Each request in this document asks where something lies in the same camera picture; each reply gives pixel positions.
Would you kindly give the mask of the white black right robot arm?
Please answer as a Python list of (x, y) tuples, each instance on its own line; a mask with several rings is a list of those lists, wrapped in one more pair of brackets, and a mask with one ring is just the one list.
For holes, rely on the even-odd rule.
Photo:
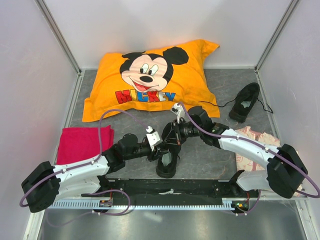
[(176, 103), (171, 111), (177, 116), (177, 142), (199, 136), (207, 145), (239, 154), (262, 167), (261, 170), (239, 170), (230, 179), (229, 191), (235, 197), (250, 190), (269, 190), (290, 199), (306, 178), (308, 171), (294, 147), (261, 143), (238, 134), (226, 125), (212, 122), (201, 106), (185, 112)]

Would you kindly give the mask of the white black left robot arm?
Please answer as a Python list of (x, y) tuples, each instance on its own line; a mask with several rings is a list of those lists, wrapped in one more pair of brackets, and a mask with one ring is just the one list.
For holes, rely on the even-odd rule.
[(22, 182), (24, 196), (19, 205), (38, 213), (58, 200), (77, 195), (104, 197), (110, 185), (102, 177), (124, 168), (127, 160), (142, 157), (150, 162), (159, 160), (165, 167), (173, 160), (157, 133), (147, 134), (142, 142), (128, 133), (112, 147), (89, 159), (65, 165), (42, 162)]

